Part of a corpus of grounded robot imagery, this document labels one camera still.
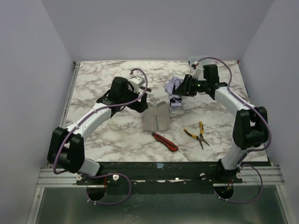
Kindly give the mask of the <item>pink zippered umbrella case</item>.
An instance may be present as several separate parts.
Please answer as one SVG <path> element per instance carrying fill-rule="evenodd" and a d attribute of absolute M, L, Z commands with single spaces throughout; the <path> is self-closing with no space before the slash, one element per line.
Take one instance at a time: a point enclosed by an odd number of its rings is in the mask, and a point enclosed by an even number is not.
<path fill-rule="evenodd" d="M 146 132 L 163 132 L 170 127 L 170 112 L 165 101 L 147 103 L 142 113 L 142 127 Z"/>

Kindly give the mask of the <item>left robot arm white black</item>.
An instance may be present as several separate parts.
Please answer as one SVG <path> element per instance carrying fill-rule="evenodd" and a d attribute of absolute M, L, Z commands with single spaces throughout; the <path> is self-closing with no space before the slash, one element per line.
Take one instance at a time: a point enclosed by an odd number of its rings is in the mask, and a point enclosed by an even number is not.
<path fill-rule="evenodd" d="M 148 108 L 146 90 L 148 79 L 116 77 L 110 89 L 97 99 L 92 109 L 66 128 L 57 127 L 51 137 L 48 162 L 56 175 L 63 172 L 96 176 L 100 164 L 85 156 L 85 141 L 104 122 L 122 108 L 142 113 Z"/>

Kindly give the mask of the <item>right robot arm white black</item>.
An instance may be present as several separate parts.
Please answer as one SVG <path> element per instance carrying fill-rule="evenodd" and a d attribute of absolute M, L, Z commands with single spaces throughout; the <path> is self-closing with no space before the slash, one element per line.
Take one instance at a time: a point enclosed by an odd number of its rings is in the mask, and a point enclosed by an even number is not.
<path fill-rule="evenodd" d="M 194 97 L 197 93 L 209 95 L 221 103 L 235 117 L 233 145 L 218 162 L 219 174 L 236 172 L 241 162 L 250 152 L 262 151 L 271 143 L 267 110 L 255 107 L 236 95 L 228 83 L 220 82 L 218 67 L 215 64 L 203 67 L 203 79 L 185 75 L 182 82 L 174 84 L 172 94 Z"/>

